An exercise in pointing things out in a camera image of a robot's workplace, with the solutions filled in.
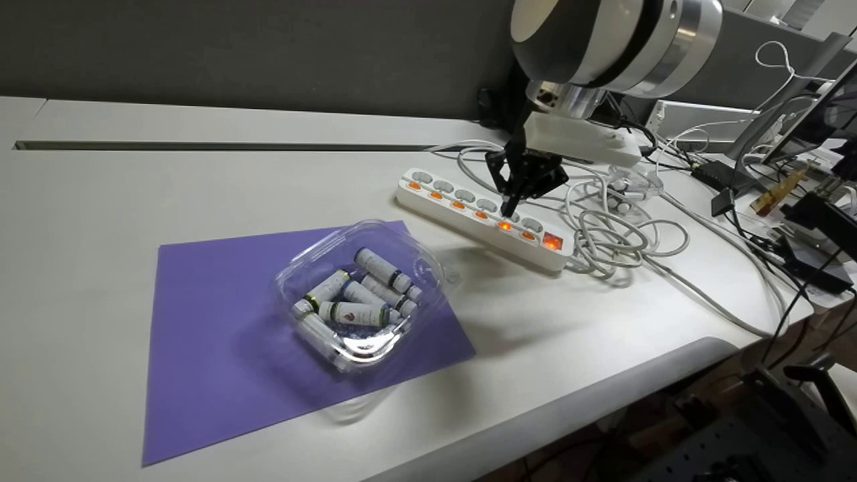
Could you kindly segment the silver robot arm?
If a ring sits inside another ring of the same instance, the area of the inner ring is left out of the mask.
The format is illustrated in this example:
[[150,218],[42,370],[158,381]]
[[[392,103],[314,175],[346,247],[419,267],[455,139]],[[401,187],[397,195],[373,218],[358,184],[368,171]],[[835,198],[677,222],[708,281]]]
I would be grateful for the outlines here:
[[720,28],[720,0],[515,0],[510,37],[527,107],[488,159],[502,214],[561,187],[565,162],[634,166],[637,139],[594,119],[599,99],[673,97],[708,64]]

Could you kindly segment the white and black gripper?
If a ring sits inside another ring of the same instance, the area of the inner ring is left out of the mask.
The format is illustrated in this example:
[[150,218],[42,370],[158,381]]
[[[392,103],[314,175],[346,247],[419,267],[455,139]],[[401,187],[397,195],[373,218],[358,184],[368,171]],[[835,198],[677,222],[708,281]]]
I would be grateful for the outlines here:
[[626,128],[532,111],[502,152],[486,152],[486,166],[503,195],[502,214],[512,218],[524,198],[541,198],[565,183],[563,162],[634,166],[640,159]]

